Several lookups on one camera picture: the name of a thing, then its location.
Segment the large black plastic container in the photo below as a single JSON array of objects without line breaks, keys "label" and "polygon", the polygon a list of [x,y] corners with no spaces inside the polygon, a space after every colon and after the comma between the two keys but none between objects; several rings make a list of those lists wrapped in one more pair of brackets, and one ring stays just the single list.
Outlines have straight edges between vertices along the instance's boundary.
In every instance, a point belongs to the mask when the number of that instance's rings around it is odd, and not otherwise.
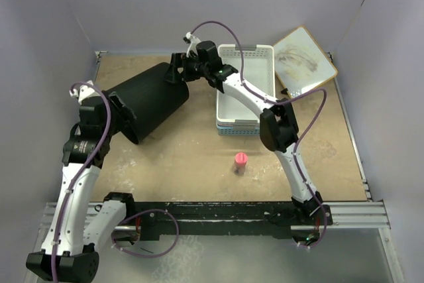
[{"label": "large black plastic container", "polygon": [[134,114],[134,134],[124,134],[139,144],[189,98],[187,84],[164,80],[169,63],[161,62],[106,91],[116,93]]}]

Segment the white perforated plastic basket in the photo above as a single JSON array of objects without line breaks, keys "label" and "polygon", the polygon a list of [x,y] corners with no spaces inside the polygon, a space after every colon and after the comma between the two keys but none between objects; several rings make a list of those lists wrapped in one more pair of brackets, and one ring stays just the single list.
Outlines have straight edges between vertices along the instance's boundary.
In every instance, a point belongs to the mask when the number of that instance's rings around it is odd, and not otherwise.
[{"label": "white perforated plastic basket", "polygon": [[[259,93],[255,99],[259,102],[264,97],[276,95],[274,48],[270,45],[250,44],[221,44],[218,47],[219,56],[224,64],[229,64],[243,75],[237,74],[236,80],[243,79],[241,88],[249,87]],[[216,121],[235,122],[255,120],[259,118],[240,101],[226,93],[217,92]]]}]

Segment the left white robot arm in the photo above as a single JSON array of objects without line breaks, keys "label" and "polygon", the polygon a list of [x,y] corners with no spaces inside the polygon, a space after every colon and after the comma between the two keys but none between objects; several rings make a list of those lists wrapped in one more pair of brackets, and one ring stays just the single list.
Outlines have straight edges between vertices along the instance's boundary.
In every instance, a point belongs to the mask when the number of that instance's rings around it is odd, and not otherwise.
[{"label": "left white robot arm", "polygon": [[50,282],[92,282],[99,251],[120,223],[136,218],[133,195],[111,192],[97,215],[87,221],[91,193],[117,133],[117,114],[109,99],[94,95],[79,107],[79,123],[63,147],[62,185],[56,210],[40,251],[30,253],[26,267]]}]

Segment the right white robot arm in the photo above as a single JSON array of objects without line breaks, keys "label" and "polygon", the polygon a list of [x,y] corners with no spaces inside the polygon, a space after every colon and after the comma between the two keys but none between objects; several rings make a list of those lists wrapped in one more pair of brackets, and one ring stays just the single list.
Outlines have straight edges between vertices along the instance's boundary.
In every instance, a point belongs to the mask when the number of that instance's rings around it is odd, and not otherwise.
[{"label": "right white robot arm", "polygon": [[194,53],[173,53],[166,80],[171,84],[205,78],[208,84],[247,107],[258,117],[260,140],[278,158],[288,179],[295,218],[310,224],[319,218],[328,224],[321,194],[317,191],[303,163],[299,144],[303,135],[292,104],[265,94],[243,78],[242,69],[223,63],[214,42],[203,41]]}]

